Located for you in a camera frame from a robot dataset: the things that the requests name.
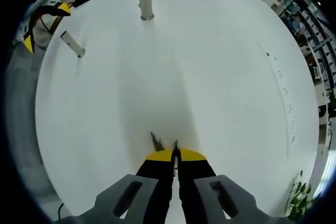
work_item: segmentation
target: green leaves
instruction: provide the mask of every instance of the green leaves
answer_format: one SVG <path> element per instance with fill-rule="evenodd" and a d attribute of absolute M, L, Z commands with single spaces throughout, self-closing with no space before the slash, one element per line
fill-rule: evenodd
<path fill-rule="evenodd" d="M 308 200 L 311 193 L 311 185 L 307 183 L 297 182 L 296 179 L 303 176 L 303 170 L 295 177 L 290 188 L 290 193 L 285 206 L 285 214 L 290 209 L 290 214 L 286 217 L 292 221 L 297 222 L 305 212 L 312 206 L 316 199 Z"/>
<path fill-rule="evenodd" d="M 308 189 L 306 191 L 306 194 L 309 194 L 311 192 L 311 185 L 308 186 Z"/>
<path fill-rule="evenodd" d="M 291 201 L 290 201 L 290 204 L 291 205 L 297 205 L 299 203 L 299 199 L 298 199 L 298 197 L 294 197 Z"/>
<path fill-rule="evenodd" d="M 303 209 L 307 205 L 307 198 L 308 196 L 306 195 L 299 203 L 298 208 Z"/>
<path fill-rule="evenodd" d="M 306 183 L 304 183 L 300 189 L 300 193 L 303 193 L 304 190 L 306 189 Z"/>
<path fill-rule="evenodd" d="M 299 182 L 299 183 L 298 183 L 298 187 L 297 187 L 296 190 L 295 190 L 295 194 L 299 192 L 301 186 L 302 186 L 302 183 Z"/>

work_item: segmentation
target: window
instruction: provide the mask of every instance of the window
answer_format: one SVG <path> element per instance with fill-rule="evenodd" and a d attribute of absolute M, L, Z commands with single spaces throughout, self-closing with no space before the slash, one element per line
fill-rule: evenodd
<path fill-rule="evenodd" d="M 328 182 L 332 178 L 333 172 L 336 167 L 336 151 L 329 151 L 327 163 L 325 165 L 321 182 L 317 187 L 313 198 L 316 198 L 319 194 L 323 194 L 324 190 L 326 189 Z"/>

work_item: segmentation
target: round white table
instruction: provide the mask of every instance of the round white table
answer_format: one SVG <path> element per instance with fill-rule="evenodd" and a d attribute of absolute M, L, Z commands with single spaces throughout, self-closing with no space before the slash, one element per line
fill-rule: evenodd
<path fill-rule="evenodd" d="M 260 0 L 91 0 L 60 23 L 36 93 L 41 155 L 74 215 L 165 147 L 203 153 L 217 175 L 241 185 L 268 214 L 282 214 L 291 180 L 308 180 L 319 119 L 305 59 L 280 18 Z M 83 45 L 79 59 L 60 39 Z M 265 52 L 277 57 L 295 118 L 288 155 L 286 108 Z M 183 223 L 178 185 L 166 223 Z"/>

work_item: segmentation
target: metal peg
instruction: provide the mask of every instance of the metal peg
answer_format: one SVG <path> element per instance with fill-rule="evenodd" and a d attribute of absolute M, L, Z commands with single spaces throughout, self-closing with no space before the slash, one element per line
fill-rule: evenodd
<path fill-rule="evenodd" d="M 77 54 L 78 58 L 82 58 L 85 54 L 85 49 L 80 47 L 72 36 L 65 31 L 61 34 L 61 39 L 68 45 L 68 47 Z"/>
<path fill-rule="evenodd" d="M 141 9 L 141 19 L 151 20 L 154 18 L 152 0 L 139 0 Z"/>

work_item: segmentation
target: yellow and black object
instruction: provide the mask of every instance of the yellow and black object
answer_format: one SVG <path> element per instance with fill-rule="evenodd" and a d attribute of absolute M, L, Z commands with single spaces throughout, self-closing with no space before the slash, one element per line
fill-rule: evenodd
<path fill-rule="evenodd" d="M 44 14 L 64 17 L 70 16 L 71 11 L 68 5 L 60 0 L 47 0 L 44 4 L 40 5 L 20 27 L 22 41 L 29 52 L 34 52 L 33 27 L 36 25 L 36 21 L 38 21 Z"/>
<path fill-rule="evenodd" d="M 138 170 L 137 176 L 159 180 L 147 206 L 143 223 L 165 222 L 169 202 L 172 199 L 176 157 L 180 182 L 179 195 L 186 223 L 207 223 L 205 208 L 194 180 L 216 174 L 202 154 L 184 148 L 154 152 L 146 157 Z"/>

